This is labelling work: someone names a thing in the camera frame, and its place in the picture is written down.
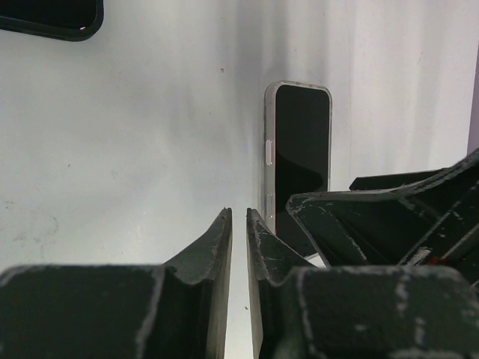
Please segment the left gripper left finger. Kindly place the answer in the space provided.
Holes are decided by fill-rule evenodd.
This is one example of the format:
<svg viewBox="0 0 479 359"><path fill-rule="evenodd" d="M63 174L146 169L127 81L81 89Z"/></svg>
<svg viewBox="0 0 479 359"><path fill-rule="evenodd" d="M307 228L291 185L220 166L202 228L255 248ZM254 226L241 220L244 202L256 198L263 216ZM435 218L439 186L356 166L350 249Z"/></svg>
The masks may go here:
<svg viewBox="0 0 479 359"><path fill-rule="evenodd" d="M158 265L16 266L1 274L3 358L222 358L232 211Z"/></svg>

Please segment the clear phone case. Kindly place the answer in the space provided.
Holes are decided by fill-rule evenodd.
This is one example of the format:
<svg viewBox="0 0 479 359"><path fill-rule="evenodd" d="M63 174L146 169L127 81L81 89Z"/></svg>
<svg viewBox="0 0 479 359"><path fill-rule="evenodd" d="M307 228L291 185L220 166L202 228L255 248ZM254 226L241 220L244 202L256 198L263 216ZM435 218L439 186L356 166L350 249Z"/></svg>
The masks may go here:
<svg viewBox="0 0 479 359"><path fill-rule="evenodd" d="M263 184L262 184L262 205L261 214L267 227L275 234L275 96L281 85L297 85L307 88L319 88L329 93L331 100L330 117L330 152L329 152L329 185L331 176L331 141L332 141L332 95L328 88L320 85L313 85L304 82L278 81L270 84L265 91L263 106Z"/></svg>

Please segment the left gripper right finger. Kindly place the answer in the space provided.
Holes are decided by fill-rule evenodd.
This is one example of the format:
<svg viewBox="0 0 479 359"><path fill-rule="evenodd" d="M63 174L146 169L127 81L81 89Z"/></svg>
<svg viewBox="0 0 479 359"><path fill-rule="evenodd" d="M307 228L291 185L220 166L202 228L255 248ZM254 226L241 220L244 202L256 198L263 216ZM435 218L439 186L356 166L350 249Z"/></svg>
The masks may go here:
<svg viewBox="0 0 479 359"><path fill-rule="evenodd" d="M256 358L476 358L478 297L439 266L318 268L246 214Z"/></svg>

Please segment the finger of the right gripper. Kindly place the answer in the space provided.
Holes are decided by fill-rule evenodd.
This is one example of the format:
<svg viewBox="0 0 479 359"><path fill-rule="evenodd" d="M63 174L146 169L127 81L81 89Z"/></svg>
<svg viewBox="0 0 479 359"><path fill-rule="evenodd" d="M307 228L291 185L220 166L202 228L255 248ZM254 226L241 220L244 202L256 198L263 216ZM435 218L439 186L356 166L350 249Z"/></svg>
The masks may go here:
<svg viewBox="0 0 479 359"><path fill-rule="evenodd" d="M350 191L371 191L398 188L422 180L427 180L436 175L446 174L449 171L466 168L478 162L478 149L473 150L464 159L448 168L436 170L417 171L401 174L385 174L368 177L356 177L349 186Z"/></svg>
<svg viewBox="0 0 479 359"><path fill-rule="evenodd" d="M478 165L398 188L295 194L287 211L331 266L451 265L478 243Z"/></svg>

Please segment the black smartphone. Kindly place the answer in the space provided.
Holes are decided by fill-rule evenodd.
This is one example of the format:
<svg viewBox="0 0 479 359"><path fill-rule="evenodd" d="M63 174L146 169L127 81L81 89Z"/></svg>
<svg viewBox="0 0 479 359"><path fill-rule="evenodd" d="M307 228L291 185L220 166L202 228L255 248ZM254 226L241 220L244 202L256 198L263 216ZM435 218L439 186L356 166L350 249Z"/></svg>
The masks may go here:
<svg viewBox="0 0 479 359"><path fill-rule="evenodd" d="M103 0L1 0L5 31L79 42L93 37L103 19Z"/></svg>
<svg viewBox="0 0 479 359"><path fill-rule="evenodd" d="M284 84L275 96L275 234L302 257L316 250L286 205L294 194L328 189L330 107L319 88Z"/></svg>

